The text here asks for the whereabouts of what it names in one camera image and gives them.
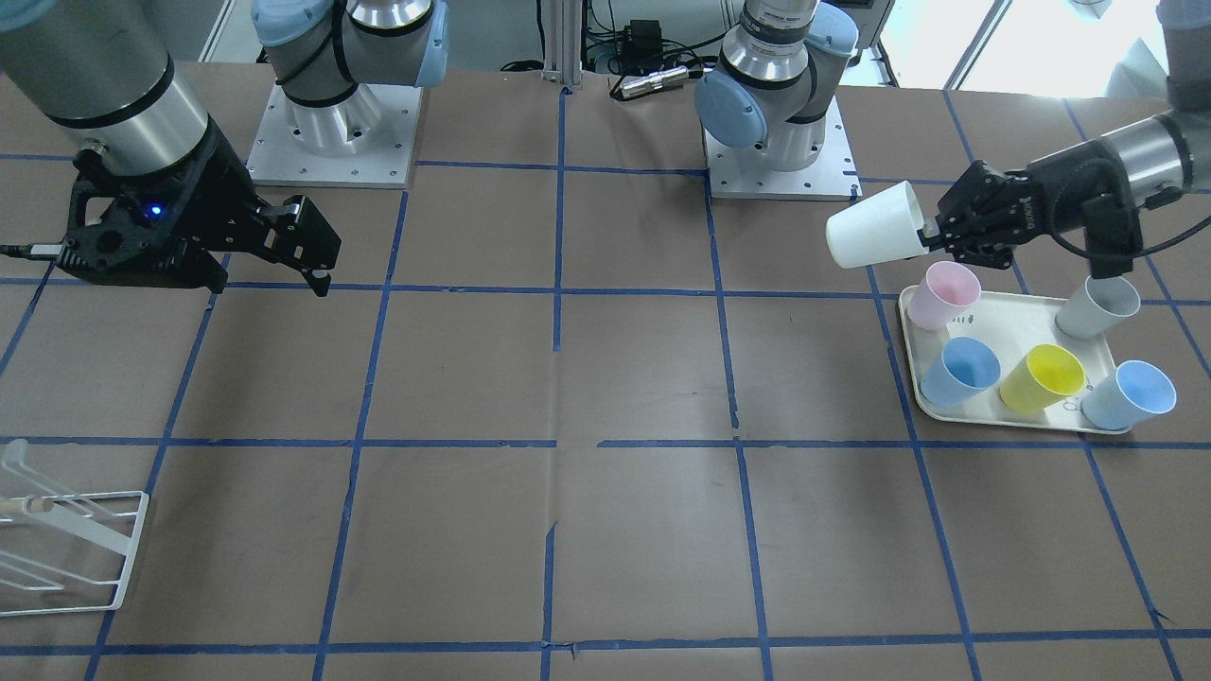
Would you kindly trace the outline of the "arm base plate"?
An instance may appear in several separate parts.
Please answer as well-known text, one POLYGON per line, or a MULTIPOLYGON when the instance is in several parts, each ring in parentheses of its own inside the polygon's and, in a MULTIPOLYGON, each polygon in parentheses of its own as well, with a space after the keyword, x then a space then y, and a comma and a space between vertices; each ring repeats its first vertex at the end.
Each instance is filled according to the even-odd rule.
POLYGON ((256 185, 404 189, 424 88, 361 85, 335 105, 310 108, 272 87, 247 168, 256 185))
POLYGON ((723 199, 862 198, 836 96, 821 118, 792 122, 730 78, 707 78, 695 95, 711 193, 723 199))

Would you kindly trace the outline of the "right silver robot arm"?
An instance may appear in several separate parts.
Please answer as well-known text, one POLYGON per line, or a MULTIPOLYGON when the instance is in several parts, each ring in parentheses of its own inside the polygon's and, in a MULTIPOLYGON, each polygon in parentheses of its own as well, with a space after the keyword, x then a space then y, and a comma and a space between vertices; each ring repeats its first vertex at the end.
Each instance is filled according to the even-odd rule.
POLYGON ((402 185, 418 95, 448 64, 444 1, 256 1, 275 70, 248 160, 231 147, 163 40, 130 1, 5 1, 2 69, 78 145, 65 236, 6 245, 114 288, 210 288, 220 252, 246 252, 331 288, 342 238, 309 198, 276 184, 402 185))

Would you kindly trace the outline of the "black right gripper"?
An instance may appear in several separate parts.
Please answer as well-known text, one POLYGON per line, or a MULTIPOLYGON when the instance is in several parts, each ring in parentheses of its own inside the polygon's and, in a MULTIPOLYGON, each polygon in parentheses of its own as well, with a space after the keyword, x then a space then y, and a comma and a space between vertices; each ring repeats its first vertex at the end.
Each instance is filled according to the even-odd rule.
POLYGON ((86 144, 73 160, 61 271, 122 288, 220 292, 228 275, 213 253, 248 252, 294 268, 316 297, 328 296, 342 238, 309 198, 258 198, 216 121, 183 160, 150 174, 113 174, 99 148, 86 144))

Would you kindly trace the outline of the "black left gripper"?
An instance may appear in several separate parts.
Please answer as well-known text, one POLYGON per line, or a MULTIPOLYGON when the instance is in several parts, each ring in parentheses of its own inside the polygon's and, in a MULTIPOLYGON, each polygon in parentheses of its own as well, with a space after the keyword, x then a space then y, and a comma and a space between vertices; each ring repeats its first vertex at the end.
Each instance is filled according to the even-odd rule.
POLYGON ((922 246, 964 267, 1008 269, 1017 246, 1046 236, 1085 259, 1095 279, 1108 279, 1132 271, 1141 252, 1126 168, 1096 141, 1026 168, 974 161, 939 200, 936 224, 922 228, 922 246))

